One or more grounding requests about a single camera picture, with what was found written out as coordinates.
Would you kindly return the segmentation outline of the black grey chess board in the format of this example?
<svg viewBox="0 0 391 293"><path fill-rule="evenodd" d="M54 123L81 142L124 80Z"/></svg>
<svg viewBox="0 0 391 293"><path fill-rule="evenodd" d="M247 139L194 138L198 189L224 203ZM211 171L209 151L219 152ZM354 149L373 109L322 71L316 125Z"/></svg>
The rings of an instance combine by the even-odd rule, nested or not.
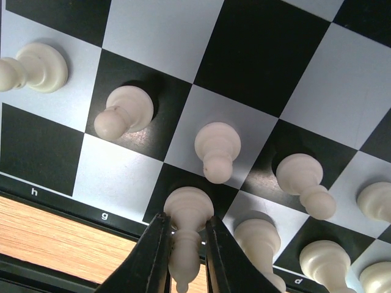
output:
<svg viewBox="0 0 391 293"><path fill-rule="evenodd" d="M271 219L275 271L296 292L324 292L299 254L317 240L349 254L348 286L390 260L390 224L356 198L390 180L389 1L3 1L1 56L56 48L68 81L54 93L1 93L1 192L122 236L139 237L168 195L205 191L228 229ZM100 138L94 120L125 85L153 101L150 124ZM207 124L235 129L241 151L223 184L209 182L194 141ZM276 170L304 153L335 199L311 217Z"/></svg>

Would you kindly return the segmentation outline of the white bishop piece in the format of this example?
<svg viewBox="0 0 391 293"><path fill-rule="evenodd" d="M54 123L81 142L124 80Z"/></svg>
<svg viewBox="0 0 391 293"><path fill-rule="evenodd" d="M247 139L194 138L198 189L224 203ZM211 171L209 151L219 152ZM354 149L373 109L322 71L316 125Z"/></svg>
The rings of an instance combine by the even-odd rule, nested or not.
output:
<svg viewBox="0 0 391 293"><path fill-rule="evenodd" d="M187 292L200 270L202 238L199 231L214 215L213 203L204 191L195 187L181 187L167 197L164 212L175 229L169 273L176 282L177 292Z"/></svg>
<svg viewBox="0 0 391 293"><path fill-rule="evenodd" d="M266 220L249 219L240 223L233 235L254 267L280 292L286 292L284 280L272 268L273 257L281 246L275 226Z"/></svg>

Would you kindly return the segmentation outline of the white king piece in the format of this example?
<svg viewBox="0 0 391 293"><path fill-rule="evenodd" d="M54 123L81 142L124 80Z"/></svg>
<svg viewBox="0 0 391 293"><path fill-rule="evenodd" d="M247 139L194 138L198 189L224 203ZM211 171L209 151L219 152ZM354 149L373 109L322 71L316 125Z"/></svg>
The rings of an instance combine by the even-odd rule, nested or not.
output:
<svg viewBox="0 0 391 293"><path fill-rule="evenodd" d="M365 268L359 280L365 293L389 293L390 262L378 262Z"/></svg>

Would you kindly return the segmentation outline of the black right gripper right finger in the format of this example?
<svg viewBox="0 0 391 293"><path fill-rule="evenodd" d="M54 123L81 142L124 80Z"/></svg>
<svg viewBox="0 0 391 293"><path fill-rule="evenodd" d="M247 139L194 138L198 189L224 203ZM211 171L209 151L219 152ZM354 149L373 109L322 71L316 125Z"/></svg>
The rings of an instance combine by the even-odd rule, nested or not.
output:
<svg viewBox="0 0 391 293"><path fill-rule="evenodd" d="M276 292L249 261L222 220L213 216L205 225L208 292Z"/></svg>

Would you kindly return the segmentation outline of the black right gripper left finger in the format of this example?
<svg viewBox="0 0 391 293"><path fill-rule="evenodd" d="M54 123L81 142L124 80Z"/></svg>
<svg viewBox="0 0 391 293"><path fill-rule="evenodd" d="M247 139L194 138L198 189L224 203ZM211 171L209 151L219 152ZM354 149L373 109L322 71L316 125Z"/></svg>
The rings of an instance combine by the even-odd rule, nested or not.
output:
<svg viewBox="0 0 391 293"><path fill-rule="evenodd" d="M170 217L154 216L121 265L98 287L98 292L170 292L168 260L171 251Z"/></svg>

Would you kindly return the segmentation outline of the white queen piece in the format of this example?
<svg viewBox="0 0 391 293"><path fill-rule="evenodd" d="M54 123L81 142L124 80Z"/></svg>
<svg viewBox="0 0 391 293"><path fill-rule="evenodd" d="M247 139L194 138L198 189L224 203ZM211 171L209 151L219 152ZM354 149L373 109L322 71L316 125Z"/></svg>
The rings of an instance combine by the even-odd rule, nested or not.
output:
<svg viewBox="0 0 391 293"><path fill-rule="evenodd" d="M356 292L346 284L350 257L336 242L321 240L306 245L299 255L299 264L307 278L328 292Z"/></svg>

